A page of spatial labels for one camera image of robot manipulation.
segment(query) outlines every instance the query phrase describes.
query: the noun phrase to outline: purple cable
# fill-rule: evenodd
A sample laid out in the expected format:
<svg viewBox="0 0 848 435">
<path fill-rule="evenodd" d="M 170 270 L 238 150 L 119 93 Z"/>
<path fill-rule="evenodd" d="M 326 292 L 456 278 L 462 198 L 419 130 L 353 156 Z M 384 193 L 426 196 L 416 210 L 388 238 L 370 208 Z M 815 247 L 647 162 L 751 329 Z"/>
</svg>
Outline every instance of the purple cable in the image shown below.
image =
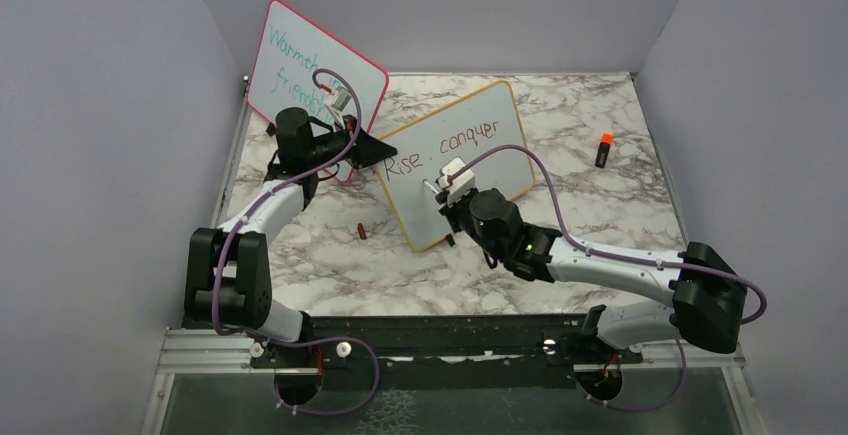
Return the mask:
<svg viewBox="0 0 848 435">
<path fill-rule="evenodd" d="M 353 88 L 350 86 L 349 83 L 347 83 L 347 80 L 342 78 L 342 76 L 339 75 L 338 73 L 336 73 L 332 70 L 328 70 L 326 68 L 319 68 L 319 69 L 315 70 L 314 72 L 312 72 L 312 83 L 314 83 L 316 87 L 322 88 L 321 84 L 318 83 L 318 75 L 322 74 L 322 73 L 326 73 L 327 75 L 330 75 L 331 77 L 335 77 L 339 82 L 341 82 L 341 84 L 344 85 L 344 87 L 347 89 L 347 91 L 350 92 L 350 97 L 353 99 L 353 104 L 356 106 L 356 127 L 353 130 L 353 135 L 351 135 L 350 141 L 347 143 L 347 145 L 345 145 L 345 147 L 342 149 L 341 152 L 339 152 L 338 155 L 336 155 L 335 157 L 330 159 L 330 161 L 328 161 L 327 163 L 325 163 L 325 164 L 323 164 L 319 167 L 313 168 L 312 170 L 308 170 L 306 172 L 303 172 L 299 175 L 295 175 L 294 177 L 292 177 L 292 178 L 284 181 L 283 183 L 277 185 L 276 187 L 274 187 L 271 190 L 271 192 L 263 193 L 259 198 L 256 199 L 256 201 L 253 203 L 253 205 L 251 205 L 250 208 L 247 209 L 247 211 L 244 214 L 245 220 L 250 219 L 250 217 L 256 212 L 256 210 L 258 210 L 259 207 L 261 207 L 262 204 L 265 203 L 265 201 L 268 200 L 271 197 L 271 195 L 279 192 L 283 188 L 285 188 L 285 187 L 287 187 L 287 186 L 289 186 L 289 185 L 291 185 L 295 182 L 303 180 L 304 178 L 306 178 L 306 177 L 308 177 L 312 174 L 318 173 L 321 170 L 324 170 L 325 168 L 332 166 L 333 164 L 335 164 L 336 162 L 338 162 L 339 160 L 344 158 L 344 156 L 347 154 L 347 152 L 349 152 L 350 149 L 353 147 L 353 144 L 356 142 L 356 138 L 359 137 L 359 130 L 362 127 L 362 106 L 359 104 L 359 97 L 356 96 L 356 92 L 353 91 Z M 212 327 L 215 328 L 215 332 L 217 332 L 218 335 L 233 335 L 235 333 L 240 333 L 240 332 L 243 331 L 242 328 L 229 329 L 229 328 L 222 327 L 221 326 L 221 318 L 220 318 L 219 313 L 218 313 L 219 307 L 220 307 L 220 300 L 219 299 L 220 299 L 220 292 L 221 292 L 221 282 L 224 278 L 224 266 L 226 266 L 226 264 L 227 264 L 227 253 L 230 250 L 230 245 L 232 245 L 233 239 L 235 238 L 236 234 L 238 233 L 238 231 L 243 226 L 244 226 L 244 221 L 239 220 L 239 221 L 236 222 L 236 224 L 230 230 L 230 233 L 227 234 L 227 238 L 224 240 L 224 246 L 221 248 L 221 256 L 218 257 L 218 267 L 215 269 L 215 282 L 212 286 Z"/>
<path fill-rule="evenodd" d="M 566 229 L 566 227 L 565 227 L 565 221 L 562 219 L 562 210 L 560 210 L 560 208 L 559 208 L 559 201 L 557 201 L 556 191 L 554 189 L 554 183 L 553 183 L 553 181 L 551 181 L 551 176 L 548 174 L 548 171 L 545 169 L 545 165 L 542 163 L 541 160 L 539 160 L 539 157 L 537 157 L 535 153 L 533 153 L 530 150 L 522 147 L 521 145 L 501 145 L 499 147 L 495 147 L 495 148 L 483 153 L 482 155 L 478 156 L 474 160 L 471 160 L 471 162 L 469 162 L 467 165 L 465 165 L 465 167 L 463 167 L 461 170 L 459 170 L 455 174 L 451 175 L 448 178 L 448 181 L 451 181 L 451 180 L 455 179 L 456 177 L 462 175 L 463 173 L 465 173 L 466 170 L 469 170 L 474 165 L 480 163 L 481 160 L 485 159 L 486 157 L 488 157 L 488 156 L 490 156 L 494 153 L 500 152 L 501 150 L 518 150 L 519 152 L 524 152 L 525 154 L 527 154 L 528 157 L 532 158 L 533 161 L 536 162 L 536 165 L 539 167 L 539 170 L 542 172 L 542 175 L 545 177 L 545 183 L 548 185 L 548 191 L 551 193 L 551 201 L 554 204 L 554 213 L 556 214 L 557 222 L 559 223 L 559 229 L 562 232 L 563 238 L 565 238 L 565 240 L 572 247 L 576 248 L 577 250 L 580 250 L 583 253 L 591 253 L 591 255 L 597 255 L 599 257 L 608 258 L 610 260 L 616 260 L 616 261 L 619 261 L 619 262 L 626 262 L 626 263 L 633 263 L 633 264 L 636 264 L 636 265 L 644 265 L 644 266 L 647 266 L 647 267 L 656 267 L 657 266 L 656 260 L 648 260 L 648 259 L 639 258 L 639 257 L 630 257 L 630 256 L 627 256 L 627 255 L 620 255 L 620 254 L 617 254 L 617 253 L 605 252 L 603 250 L 596 250 L 594 248 L 591 249 L 591 251 L 590 251 L 588 247 L 583 246 L 582 244 L 580 244 L 580 242 L 575 240 L 574 237 L 572 237 L 571 234 L 568 233 L 568 229 Z M 682 269 L 682 270 L 694 270 L 694 271 L 697 271 L 697 272 L 706 273 L 707 275 L 713 275 L 713 276 L 716 276 L 716 277 L 719 277 L 719 278 L 723 278 L 725 280 L 730 280 L 731 282 L 735 282 L 735 283 L 743 285 L 747 288 L 750 288 L 751 291 L 756 293 L 757 297 L 760 299 L 760 306 L 757 308 L 757 311 L 754 312 L 752 315 L 742 319 L 743 324 L 751 323 L 754 320 L 763 316 L 763 313 L 765 313 L 766 307 L 768 306 L 768 302 L 766 300 L 766 294 L 760 289 L 760 287 L 758 287 L 758 286 L 754 285 L 752 282 L 745 280 L 744 278 L 742 278 L 738 275 L 734 275 L 730 272 L 725 272 L 725 271 L 722 271 L 722 270 L 716 270 L 714 268 L 702 267 L 700 265 L 695 265 L 695 264 L 692 264 L 692 263 L 665 262 L 665 261 L 660 264 L 660 268 L 661 269 L 662 268 L 679 268 L 679 269 Z"/>
<path fill-rule="evenodd" d="M 374 349 L 371 348 L 367 343 L 363 342 L 358 338 L 351 337 L 331 337 L 331 338 L 322 338 L 320 340 L 313 340 L 311 342 L 300 342 L 300 343 L 291 343 L 291 342 L 282 342 L 280 340 L 269 340 L 269 343 L 274 345 L 279 345 L 281 347 L 288 348 L 305 348 L 305 347 L 314 347 L 315 345 L 322 345 L 325 343 L 334 343 L 334 342 L 353 342 L 357 345 L 361 345 L 367 352 L 368 355 L 371 356 L 371 360 L 374 362 L 374 383 L 371 385 L 371 390 L 368 394 L 356 405 L 351 405 L 348 408 L 343 408 L 341 410 L 315 410 L 312 408 L 295 408 L 295 406 L 289 405 L 288 403 L 283 401 L 283 398 L 280 396 L 279 384 L 276 380 L 274 380 L 274 396 L 277 397 L 277 400 L 280 403 L 280 406 L 286 407 L 290 410 L 294 410 L 295 413 L 308 413 L 310 415 L 322 415 L 322 416 L 335 416 L 335 415 L 345 415 L 356 410 L 362 408 L 366 403 L 370 402 L 371 399 L 374 398 L 374 395 L 377 393 L 377 387 L 380 385 L 380 362 L 377 359 L 377 354 L 374 353 Z"/>
<path fill-rule="evenodd" d="M 583 386 L 580 385 L 579 383 L 577 384 L 577 386 L 580 387 L 580 390 L 584 394 L 586 394 L 587 400 L 589 400 L 590 402 L 595 403 L 597 405 L 601 405 L 604 408 L 611 408 L 613 410 L 618 410 L 620 412 L 632 412 L 632 413 L 650 412 L 650 411 L 653 411 L 653 410 L 658 410 L 660 408 L 663 408 L 666 405 L 670 404 L 671 402 L 677 400 L 677 398 L 680 396 L 680 394 L 683 393 L 683 387 L 686 385 L 686 372 L 687 372 L 687 370 L 686 370 L 686 354 L 683 352 L 683 344 L 680 343 L 680 340 L 675 340 L 675 343 L 677 343 L 677 349 L 680 350 L 680 363 L 681 363 L 681 366 L 680 366 L 680 381 L 677 382 L 677 388 L 675 388 L 674 391 L 671 392 L 671 395 L 666 397 L 666 399 L 663 400 L 662 402 L 655 403 L 653 405 L 648 405 L 647 407 L 633 407 L 633 406 L 630 406 L 630 405 L 619 405 L 619 404 L 610 403 L 610 402 L 604 403 L 603 400 L 598 400 L 597 398 L 589 395 L 589 393 L 586 391 L 586 389 L 583 388 Z"/>
</svg>

